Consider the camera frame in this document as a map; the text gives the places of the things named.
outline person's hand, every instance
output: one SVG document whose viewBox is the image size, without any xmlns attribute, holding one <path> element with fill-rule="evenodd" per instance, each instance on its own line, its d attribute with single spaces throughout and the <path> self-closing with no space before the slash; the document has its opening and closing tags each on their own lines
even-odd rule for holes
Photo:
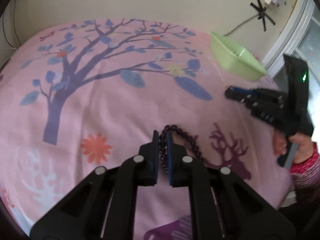
<svg viewBox="0 0 320 240">
<path fill-rule="evenodd" d="M 290 136 L 289 141 L 299 144 L 299 149 L 293 160 L 294 164 L 302 163 L 312 156 L 314 148 L 310 136 L 298 132 Z M 278 130 L 275 130 L 273 134 L 273 149 L 277 157 L 285 155 L 287 152 L 287 140 Z"/>
</svg>

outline orange flower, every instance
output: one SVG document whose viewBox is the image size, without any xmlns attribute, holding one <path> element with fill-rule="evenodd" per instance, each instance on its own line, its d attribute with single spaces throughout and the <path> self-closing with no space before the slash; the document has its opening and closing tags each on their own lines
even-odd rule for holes
<svg viewBox="0 0 320 240">
<path fill-rule="evenodd" d="M 57 53 L 56 57 L 64 57 L 66 56 L 68 53 L 66 51 L 60 51 L 59 53 Z"/>
<path fill-rule="evenodd" d="M 88 135 L 88 139 L 83 139 L 83 143 L 80 146 L 84 149 L 83 154 L 88 156 L 88 163 L 92 163 L 96 160 L 97 165 L 100 164 L 101 160 L 107 161 L 106 154 L 110 155 L 109 149 L 112 147 L 105 144 L 107 141 L 106 137 L 102 137 L 101 133 L 98 133 L 97 137 L 94 138 L 92 134 Z"/>
<path fill-rule="evenodd" d="M 158 36 L 152 36 L 151 39 L 153 39 L 155 41 L 160 41 L 160 37 L 158 37 Z"/>
</svg>

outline yellow flower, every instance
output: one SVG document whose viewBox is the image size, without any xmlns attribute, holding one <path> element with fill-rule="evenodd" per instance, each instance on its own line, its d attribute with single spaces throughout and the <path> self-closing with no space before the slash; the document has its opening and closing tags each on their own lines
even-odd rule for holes
<svg viewBox="0 0 320 240">
<path fill-rule="evenodd" d="M 167 70 L 169 70 L 170 74 L 175 77 L 183 77 L 184 76 L 183 70 L 177 65 L 170 65 L 167 67 Z"/>
</svg>

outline cable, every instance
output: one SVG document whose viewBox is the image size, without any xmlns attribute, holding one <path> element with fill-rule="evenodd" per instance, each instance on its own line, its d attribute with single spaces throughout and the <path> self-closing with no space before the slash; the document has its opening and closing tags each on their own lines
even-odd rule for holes
<svg viewBox="0 0 320 240">
<path fill-rule="evenodd" d="M 247 22 L 251 21 L 252 19 L 254 19 L 255 17 L 259 16 L 259 14 L 256 14 L 255 16 L 252 16 L 251 18 L 245 20 L 244 22 L 240 23 L 237 27 L 235 27 L 234 29 L 232 29 L 230 32 L 224 34 L 225 37 L 229 36 L 231 33 L 233 33 L 234 31 L 236 31 L 237 29 L 239 29 L 242 25 L 246 24 Z"/>
<path fill-rule="evenodd" d="M 19 39 L 19 37 L 18 37 L 18 35 L 17 35 L 16 24 L 15 24 L 15 18 L 16 18 L 16 2 L 17 2 L 17 0 L 14 0 L 14 6 L 13 6 L 13 30 L 14 30 L 14 33 L 16 34 L 16 36 L 17 36 L 19 45 L 21 46 L 21 42 L 20 42 L 20 39 Z"/>
<path fill-rule="evenodd" d="M 5 35 L 5 29 L 4 29 L 4 13 L 2 15 L 2 30 L 3 30 L 3 34 L 4 34 L 4 38 L 7 41 L 7 43 L 10 45 L 10 47 L 16 49 L 14 46 L 11 45 L 11 43 L 8 41 L 7 36 Z"/>
</svg>

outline green plastic container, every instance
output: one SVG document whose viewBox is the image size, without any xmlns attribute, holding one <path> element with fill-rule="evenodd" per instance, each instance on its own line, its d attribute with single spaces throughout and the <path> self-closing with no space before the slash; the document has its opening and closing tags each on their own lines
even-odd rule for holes
<svg viewBox="0 0 320 240">
<path fill-rule="evenodd" d="M 211 34 L 211 51 L 225 70 L 245 80 L 256 81 L 267 74 L 247 49 L 214 32 Z"/>
</svg>

